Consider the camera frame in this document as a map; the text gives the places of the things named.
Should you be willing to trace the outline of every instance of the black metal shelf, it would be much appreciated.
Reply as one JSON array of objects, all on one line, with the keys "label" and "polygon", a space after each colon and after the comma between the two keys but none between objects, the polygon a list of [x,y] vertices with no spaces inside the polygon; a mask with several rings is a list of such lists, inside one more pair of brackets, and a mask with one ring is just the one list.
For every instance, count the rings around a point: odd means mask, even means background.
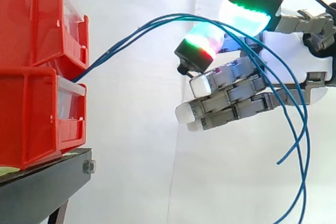
[{"label": "black metal shelf", "polygon": [[61,207],[66,206],[68,199],[91,179],[91,174],[85,171],[92,158],[91,149],[78,148],[70,154],[1,176],[0,224],[38,224],[62,212]]}]

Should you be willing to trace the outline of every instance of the green led light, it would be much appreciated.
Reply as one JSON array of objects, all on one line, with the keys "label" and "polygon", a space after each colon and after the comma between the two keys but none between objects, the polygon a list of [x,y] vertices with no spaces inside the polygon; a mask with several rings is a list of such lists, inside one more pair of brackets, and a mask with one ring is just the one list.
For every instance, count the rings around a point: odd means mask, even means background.
[{"label": "green led light", "polygon": [[224,32],[212,24],[201,22],[185,36],[185,40],[197,48],[202,48],[212,58],[215,58],[216,53],[223,46]]},{"label": "green led light", "polygon": [[216,57],[216,52],[211,48],[209,41],[202,34],[187,34],[184,39],[190,45],[206,51],[213,59]]},{"label": "green led light", "polygon": [[270,16],[255,10],[245,9],[242,6],[224,0],[219,12],[219,20],[231,25],[250,36],[256,36],[265,29],[270,21]]}]

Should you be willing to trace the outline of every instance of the red storage drawer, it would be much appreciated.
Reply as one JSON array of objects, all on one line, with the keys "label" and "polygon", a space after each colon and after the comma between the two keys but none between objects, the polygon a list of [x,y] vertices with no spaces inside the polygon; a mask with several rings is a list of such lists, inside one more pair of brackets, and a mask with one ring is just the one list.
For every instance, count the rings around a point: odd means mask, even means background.
[{"label": "red storage drawer", "polygon": [[88,17],[68,0],[0,0],[0,66],[53,67],[73,79],[88,68]]},{"label": "red storage drawer", "polygon": [[85,143],[85,86],[21,67],[0,68],[0,90],[0,166],[25,169]]}]

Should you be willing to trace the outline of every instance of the white wall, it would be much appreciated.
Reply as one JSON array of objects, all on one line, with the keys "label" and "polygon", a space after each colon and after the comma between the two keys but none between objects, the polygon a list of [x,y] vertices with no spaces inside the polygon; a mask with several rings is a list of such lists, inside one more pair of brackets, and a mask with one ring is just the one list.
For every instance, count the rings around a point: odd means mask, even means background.
[{"label": "white wall", "polygon": [[[90,17],[93,62],[151,18],[193,13],[195,6],[196,13],[216,18],[221,0],[75,2]],[[310,0],[285,4],[318,7]],[[275,164],[293,143],[280,109],[199,134],[178,126],[174,109],[190,94],[175,70],[173,50],[189,28],[178,23],[153,31],[84,79],[87,146],[98,167],[71,199],[67,224],[262,224],[275,221],[291,203],[300,175],[294,154],[280,167]],[[336,174],[329,171],[336,163],[335,94],[329,92],[310,108],[312,160],[304,223],[334,223],[336,217]],[[299,211],[284,223],[296,223]]]},{"label": "white wall", "polygon": [[[90,60],[152,18],[195,0],[74,0],[90,17]],[[173,51],[191,24],[146,35],[84,79],[87,146],[97,172],[71,199],[66,223],[166,223],[184,79]]]}]

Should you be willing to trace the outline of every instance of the metal bolt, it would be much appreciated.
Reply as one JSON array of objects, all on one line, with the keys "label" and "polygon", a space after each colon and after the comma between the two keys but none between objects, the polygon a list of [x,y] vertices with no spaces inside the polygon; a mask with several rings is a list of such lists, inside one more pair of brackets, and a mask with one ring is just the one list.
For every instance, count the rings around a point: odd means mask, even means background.
[{"label": "metal bolt", "polygon": [[93,174],[96,172],[96,161],[86,160],[83,164],[83,172],[86,174]]}]

